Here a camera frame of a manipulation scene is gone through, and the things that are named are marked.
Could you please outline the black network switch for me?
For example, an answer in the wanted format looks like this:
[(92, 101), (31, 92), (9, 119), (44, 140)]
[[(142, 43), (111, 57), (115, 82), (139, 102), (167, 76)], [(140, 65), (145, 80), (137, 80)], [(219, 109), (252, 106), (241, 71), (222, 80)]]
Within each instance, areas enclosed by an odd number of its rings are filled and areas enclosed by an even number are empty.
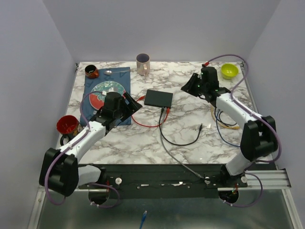
[(171, 108), (173, 100), (173, 93), (147, 90), (144, 104), (153, 107)]

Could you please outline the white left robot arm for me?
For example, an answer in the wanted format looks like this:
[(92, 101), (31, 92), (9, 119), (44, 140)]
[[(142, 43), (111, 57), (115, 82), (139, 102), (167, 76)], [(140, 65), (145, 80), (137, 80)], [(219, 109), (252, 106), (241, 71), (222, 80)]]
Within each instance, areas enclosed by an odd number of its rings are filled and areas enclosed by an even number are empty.
[(76, 187), (88, 183), (94, 188), (102, 188), (106, 181), (102, 170), (93, 165), (79, 167), (78, 162), (118, 122), (125, 121), (141, 107), (128, 93), (107, 93), (104, 105), (86, 122), (79, 134), (59, 149), (49, 148), (46, 151), (39, 184), (45, 190), (53, 190), (65, 197), (70, 196)]

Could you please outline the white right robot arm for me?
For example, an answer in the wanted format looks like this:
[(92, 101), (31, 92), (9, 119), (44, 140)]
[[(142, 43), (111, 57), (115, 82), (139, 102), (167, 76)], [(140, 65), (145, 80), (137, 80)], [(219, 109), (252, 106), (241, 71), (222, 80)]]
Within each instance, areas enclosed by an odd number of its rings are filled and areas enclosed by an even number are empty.
[(240, 175), (258, 158), (279, 151), (275, 120), (262, 116), (240, 103), (225, 87), (219, 86), (217, 71), (214, 67), (203, 67), (201, 73), (193, 73), (182, 91), (201, 97), (214, 108), (226, 113), (243, 130), (240, 152), (222, 168), (220, 183), (230, 187)]

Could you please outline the blue placemat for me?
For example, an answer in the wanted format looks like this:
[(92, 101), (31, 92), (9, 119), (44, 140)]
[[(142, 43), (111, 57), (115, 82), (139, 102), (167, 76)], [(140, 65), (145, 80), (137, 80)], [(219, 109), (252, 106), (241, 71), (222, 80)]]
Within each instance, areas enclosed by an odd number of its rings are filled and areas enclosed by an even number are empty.
[(98, 110), (94, 109), (89, 101), (89, 95), (95, 92), (91, 92), (94, 86), (96, 86), (99, 83), (105, 82), (105, 81), (114, 81), (120, 83), (126, 90), (127, 93), (131, 93), (131, 77), (130, 72), (125, 73), (115, 73), (113, 75), (105, 75), (103, 74), (104, 71), (111, 70), (113, 72), (116, 71), (126, 71), (130, 70), (130, 67), (119, 67), (119, 68), (106, 68), (106, 69), (99, 69), (99, 77), (96, 79), (89, 79), (85, 78), (84, 83), (84, 93), (83, 96), (88, 96), (85, 98), (83, 104), (82, 104), (82, 112), (85, 117), (80, 118), (80, 124), (84, 126), (85, 120), (90, 120), (94, 114), (97, 113)]

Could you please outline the red and teal plate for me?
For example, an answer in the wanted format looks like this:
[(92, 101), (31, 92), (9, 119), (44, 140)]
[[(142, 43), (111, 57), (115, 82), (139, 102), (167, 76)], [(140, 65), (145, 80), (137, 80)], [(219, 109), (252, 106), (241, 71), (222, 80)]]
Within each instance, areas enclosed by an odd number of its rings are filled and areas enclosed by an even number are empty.
[(95, 93), (89, 95), (90, 104), (96, 110), (99, 110), (104, 105), (106, 95), (102, 94), (103, 90), (108, 92), (117, 92), (120, 95), (123, 95), (126, 92), (125, 88), (118, 82), (105, 81), (97, 84), (91, 90), (91, 92)]

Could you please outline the lime green bowl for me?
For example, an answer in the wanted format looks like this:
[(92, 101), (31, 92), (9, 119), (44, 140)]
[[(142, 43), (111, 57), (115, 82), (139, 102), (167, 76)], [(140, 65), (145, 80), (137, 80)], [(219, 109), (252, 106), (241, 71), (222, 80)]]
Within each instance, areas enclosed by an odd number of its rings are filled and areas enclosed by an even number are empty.
[(237, 66), (225, 63), (221, 66), (221, 75), (224, 79), (231, 80), (239, 74)]

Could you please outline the metal spoon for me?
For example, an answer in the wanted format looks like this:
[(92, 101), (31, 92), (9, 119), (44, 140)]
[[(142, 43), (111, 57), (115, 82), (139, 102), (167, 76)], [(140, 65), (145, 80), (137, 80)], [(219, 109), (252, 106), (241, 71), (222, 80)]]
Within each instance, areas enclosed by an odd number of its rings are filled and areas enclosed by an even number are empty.
[(130, 70), (113, 72), (113, 71), (111, 71), (111, 70), (106, 70), (106, 71), (103, 72), (103, 74), (105, 74), (105, 75), (113, 75), (113, 74), (115, 74), (115, 73), (125, 73), (125, 72), (129, 72), (129, 71), (130, 71)]

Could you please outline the pink ceramic mug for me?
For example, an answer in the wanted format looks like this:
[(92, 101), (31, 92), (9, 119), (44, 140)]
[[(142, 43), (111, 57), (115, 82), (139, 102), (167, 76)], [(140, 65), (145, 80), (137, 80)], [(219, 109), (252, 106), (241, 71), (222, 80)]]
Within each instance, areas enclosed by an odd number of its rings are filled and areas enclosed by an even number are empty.
[(150, 72), (150, 57), (148, 54), (140, 53), (136, 56), (136, 71), (141, 76), (146, 76)]

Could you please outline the small brown orange cup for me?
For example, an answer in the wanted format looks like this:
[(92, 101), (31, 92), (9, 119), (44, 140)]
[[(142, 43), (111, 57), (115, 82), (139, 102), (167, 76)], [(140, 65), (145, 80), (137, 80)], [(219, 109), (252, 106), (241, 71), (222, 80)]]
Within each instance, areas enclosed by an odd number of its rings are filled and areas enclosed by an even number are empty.
[(89, 79), (96, 79), (99, 77), (99, 70), (95, 65), (87, 65), (85, 67), (85, 76)]

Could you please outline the red black patterned mug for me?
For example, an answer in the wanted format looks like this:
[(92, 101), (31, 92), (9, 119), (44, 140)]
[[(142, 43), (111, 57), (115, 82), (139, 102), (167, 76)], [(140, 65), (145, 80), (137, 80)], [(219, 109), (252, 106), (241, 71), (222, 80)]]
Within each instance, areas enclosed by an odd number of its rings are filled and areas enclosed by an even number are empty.
[(71, 141), (78, 135), (83, 130), (83, 127), (75, 116), (65, 115), (57, 122), (56, 129), (62, 135), (60, 145), (63, 146), (65, 142)]

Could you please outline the black mounting base bar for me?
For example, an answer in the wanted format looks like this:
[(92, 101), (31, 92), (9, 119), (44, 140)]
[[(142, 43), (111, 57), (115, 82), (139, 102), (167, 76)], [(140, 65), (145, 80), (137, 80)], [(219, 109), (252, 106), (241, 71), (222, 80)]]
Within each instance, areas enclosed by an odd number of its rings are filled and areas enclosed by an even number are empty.
[(247, 187), (243, 174), (222, 174), (223, 164), (98, 164), (110, 199), (218, 198), (218, 190)]

